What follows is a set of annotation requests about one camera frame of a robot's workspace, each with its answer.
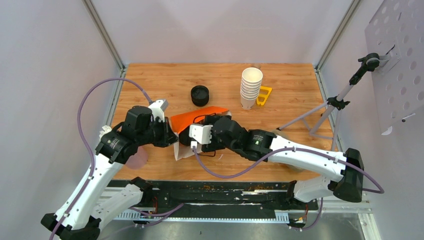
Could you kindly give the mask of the orange paper takeout bag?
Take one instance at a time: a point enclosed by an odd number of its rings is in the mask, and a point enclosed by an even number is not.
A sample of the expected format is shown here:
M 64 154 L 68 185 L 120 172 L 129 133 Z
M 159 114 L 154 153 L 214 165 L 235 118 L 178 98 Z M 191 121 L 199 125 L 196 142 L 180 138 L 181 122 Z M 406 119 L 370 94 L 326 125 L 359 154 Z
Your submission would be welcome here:
M 171 129 L 174 133 L 179 135 L 186 127 L 191 124 L 201 124 L 201 121 L 208 115 L 232 115 L 228 108 L 209 106 L 200 108 L 194 111 L 189 111 L 181 114 L 174 115 L 170 118 Z M 175 160 L 181 160 L 194 155 L 191 146 L 184 146 L 179 143 L 173 145 Z

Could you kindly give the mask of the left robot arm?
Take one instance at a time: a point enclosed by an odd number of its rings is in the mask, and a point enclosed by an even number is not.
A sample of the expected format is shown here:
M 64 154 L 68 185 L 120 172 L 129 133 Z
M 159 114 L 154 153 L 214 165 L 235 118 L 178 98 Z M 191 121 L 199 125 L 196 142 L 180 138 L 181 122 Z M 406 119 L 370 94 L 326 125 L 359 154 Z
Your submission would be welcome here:
M 111 128 L 103 126 L 100 141 L 90 152 L 91 164 L 67 201 L 40 223 L 61 240 L 96 240 L 101 231 L 126 209 L 153 201 L 152 185 L 136 177 L 108 200 L 98 200 L 116 173 L 137 154 L 139 147 L 166 148 L 178 141 L 165 116 L 165 100 L 148 107 L 134 106 L 125 120 Z

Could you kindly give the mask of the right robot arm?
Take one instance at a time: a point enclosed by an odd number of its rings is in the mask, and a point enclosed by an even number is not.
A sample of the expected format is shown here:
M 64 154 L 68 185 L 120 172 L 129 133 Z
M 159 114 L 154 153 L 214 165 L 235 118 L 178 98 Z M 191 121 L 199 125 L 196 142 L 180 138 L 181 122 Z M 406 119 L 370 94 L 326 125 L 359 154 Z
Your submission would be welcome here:
M 351 203 L 362 201 L 364 164 L 357 149 L 317 149 L 270 131 L 246 130 L 227 115 L 206 116 L 203 123 L 191 124 L 189 137 L 194 153 L 198 146 L 202 152 L 229 149 L 256 163 L 286 164 L 318 173 L 320 176 L 313 179 L 290 182 L 285 201 L 292 209 L 330 195 Z

